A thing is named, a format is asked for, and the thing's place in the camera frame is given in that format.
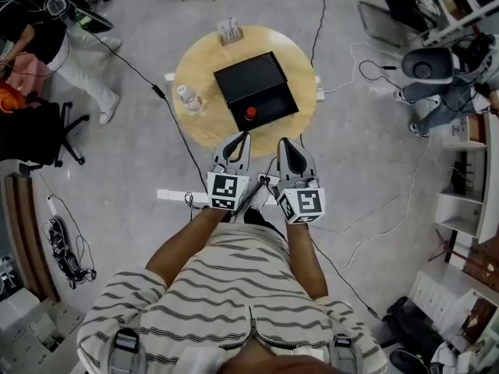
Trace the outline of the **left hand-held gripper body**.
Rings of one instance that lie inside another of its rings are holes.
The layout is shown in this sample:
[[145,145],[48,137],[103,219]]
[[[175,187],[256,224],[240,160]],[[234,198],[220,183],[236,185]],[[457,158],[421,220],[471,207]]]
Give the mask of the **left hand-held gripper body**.
[[248,164],[225,159],[222,155],[216,156],[207,172],[209,206],[220,210],[237,210],[246,194],[249,179]]

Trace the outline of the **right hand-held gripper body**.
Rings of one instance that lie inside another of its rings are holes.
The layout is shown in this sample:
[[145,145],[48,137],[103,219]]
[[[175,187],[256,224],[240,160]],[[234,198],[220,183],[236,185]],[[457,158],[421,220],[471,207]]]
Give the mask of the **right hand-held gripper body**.
[[314,166],[294,173],[280,164],[278,171],[280,180],[275,186],[275,197],[288,224],[308,224],[325,215],[325,191]]

